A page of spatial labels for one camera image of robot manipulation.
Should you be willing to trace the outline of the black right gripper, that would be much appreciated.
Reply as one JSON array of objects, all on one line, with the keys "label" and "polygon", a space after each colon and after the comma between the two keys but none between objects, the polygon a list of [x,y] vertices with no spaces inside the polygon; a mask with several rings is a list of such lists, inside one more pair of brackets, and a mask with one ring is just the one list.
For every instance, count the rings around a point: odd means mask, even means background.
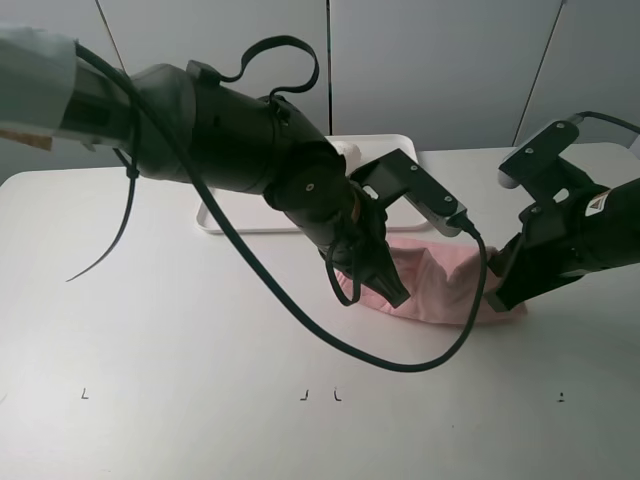
[{"label": "black right gripper", "polygon": [[586,210],[605,187],[586,174],[544,174],[520,185],[534,204],[521,212],[522,230],[488,261],[498,278],[484,298],[507,312],[604,267],[587,245]]}]

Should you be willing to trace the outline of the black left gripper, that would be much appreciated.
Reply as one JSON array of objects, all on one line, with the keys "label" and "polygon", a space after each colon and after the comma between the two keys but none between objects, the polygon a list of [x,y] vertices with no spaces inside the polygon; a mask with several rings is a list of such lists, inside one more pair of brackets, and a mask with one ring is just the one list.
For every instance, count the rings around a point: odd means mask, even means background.
[{"label": "black left gripper", "polygon": [[386,212],[348,179],[304,180],[299,228],[317,247],[333,292],[345,293],[340,279],[351,282],[350,293],[368,287],[392,307],[410,298],[386,242]]}]

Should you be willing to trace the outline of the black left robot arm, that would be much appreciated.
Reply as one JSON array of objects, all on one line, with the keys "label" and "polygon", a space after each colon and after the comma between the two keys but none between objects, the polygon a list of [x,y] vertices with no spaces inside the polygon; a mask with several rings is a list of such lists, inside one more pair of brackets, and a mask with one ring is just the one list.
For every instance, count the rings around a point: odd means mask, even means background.
[{"label": "black left robot arm", "polygon": [[79,42],[25,26],[1,30],[1,126],[19,134],[108,145],[131,176],[189,183],[247,264],[288,296],[231,226],[216,189],[259,195],[316,246],[329,281],[408,299],[385,239],[384,209],[348,177],[346,160],[287,100],[252,98],[201,62],[127,76]]}]

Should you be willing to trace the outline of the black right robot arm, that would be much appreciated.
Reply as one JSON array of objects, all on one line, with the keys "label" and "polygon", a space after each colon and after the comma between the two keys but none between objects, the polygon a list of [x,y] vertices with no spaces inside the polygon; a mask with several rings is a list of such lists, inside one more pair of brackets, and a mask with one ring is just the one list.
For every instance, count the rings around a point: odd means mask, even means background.
[{"label": "black right robot arm", "polygon": [[485,298],[497,312],[639,262],[638,180],[613,189],[585,185],[559,203],[535,202],[519,220],[521,232],[489,261],[499,283]]}]

